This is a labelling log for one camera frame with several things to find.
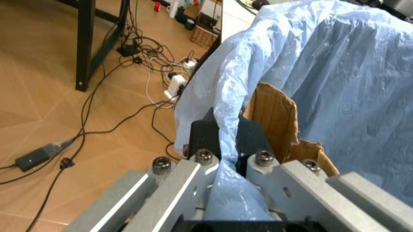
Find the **black metal table leg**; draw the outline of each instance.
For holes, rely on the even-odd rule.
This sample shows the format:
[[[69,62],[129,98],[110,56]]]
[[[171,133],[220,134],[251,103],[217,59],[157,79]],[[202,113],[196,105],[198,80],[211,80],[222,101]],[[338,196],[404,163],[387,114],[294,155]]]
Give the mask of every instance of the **black metal table leg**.
[[[95,0],[79,0],[77,22],[76,89],[86,91],[89,85]]]
[[[118,41],[119,37],[123,34],[128,14],[129,2],[129,0],[122,0],[117,28],[112,32],[112,34],[109,34],[106,41],[102,44],[102,47],[96,52],[95,56],[91,60],[90,75],[92,75],[98,69],[99,65],[102,64],[103,59],[109,53],[110,49],[112,49],[112,47]]]

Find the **bolt head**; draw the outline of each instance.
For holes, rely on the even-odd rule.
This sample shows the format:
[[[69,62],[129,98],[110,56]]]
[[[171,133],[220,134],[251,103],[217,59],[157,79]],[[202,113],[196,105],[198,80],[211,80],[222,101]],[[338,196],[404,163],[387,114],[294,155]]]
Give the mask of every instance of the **bolt head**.
[[[308,169],[310,169],[310,171],[314,173],[318,173],[321,170],[320,166],[318,166],[317,161],[313,159],[304,159],[301,162],[304,164],[304,166],[306,166]]]
[[[212,152],[208,149],[198,149],[195,154],[195,162],[203,166],[208,166],[212,163]]]
[[[255,154],[255,163],[263,167],[268,167],[274,163],[274,155],[266,150],[258,151]]]
[[[171,170],[171,160],[165,156],[157,157],[152,162],[152,170],[157,175],[167,174]]]

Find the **extension cord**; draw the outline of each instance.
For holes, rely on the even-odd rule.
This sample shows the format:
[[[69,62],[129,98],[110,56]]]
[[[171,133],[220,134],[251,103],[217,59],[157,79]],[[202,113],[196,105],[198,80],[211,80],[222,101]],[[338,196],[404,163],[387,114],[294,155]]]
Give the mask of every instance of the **extension cord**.
[[[192,58],[188,60],[187,62],[183,62],[182,65],[184,66],[186,70],[192,71],[195,68],[196,63],[197,63],[196,60]]]
[[[171,82],[169,83],[168,89],[165,90],[163,93],[170,102],[175,102],[177,99],[176,96],[179,96],[182,93],[186,83],[187,81],[182,75],[174,75],[171,78]]]

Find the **floor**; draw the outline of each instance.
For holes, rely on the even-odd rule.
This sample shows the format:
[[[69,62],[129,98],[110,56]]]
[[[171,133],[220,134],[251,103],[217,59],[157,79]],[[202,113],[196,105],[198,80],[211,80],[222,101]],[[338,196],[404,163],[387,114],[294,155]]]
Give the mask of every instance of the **floor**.
[[[97,6],[117,14],[120,0],[98,0]],[[170,47],[176,58],[205,50],[190,42],[192,32],[168,17],[165,8],[153,11],[154,2],[138,2],[138,25],[144,35]],[[94,49],[111,24],[95,20]],[[50,142],[74,136],[80,126],[80,108],[87,94],[74,89],[76,10],[54,0],[3,0],[0,2],[0,166]],[[111,51],[107,70],[118,64]],[[89,91],[102,76],[100,68]],[[133,65],[120,68],[105,80],[92,104],[86,126],[89,131],[112,128],[125,116],[148,104],[146,69]],[[164,100],[161,79],[153,74],[151,96]],[[159,110],[156,125],[174,138],[173,110]],[[146,109],[110,134],[86,138],[75,166],[57,181],[35,232],[61,231],[128,169],[144,172],[152,160],[165,155],[167,142],[150,127],[152,109]],[[75,148],[65,153],[70,156]],[[59,159],[19,181],[0,185],[0,231],[22,232],[37,213]],[[0,170],[0,182],[23,173]]]

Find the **light blue plastic bag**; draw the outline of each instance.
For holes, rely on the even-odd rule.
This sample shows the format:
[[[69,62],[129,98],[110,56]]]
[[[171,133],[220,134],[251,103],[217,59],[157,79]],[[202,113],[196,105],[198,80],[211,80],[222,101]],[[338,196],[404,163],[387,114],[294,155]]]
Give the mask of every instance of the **light blue plastic bag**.
[[[263,7],[208,58],[177,105],[176,149],[210,107],[220,128],[222,162],[205,219],[271,220],[263,197],[234,171],[238,114],[258,81],[293,98],[299,138],[321,141],[342,173],[413,204],[413,25],[342,1],[296,1]]]

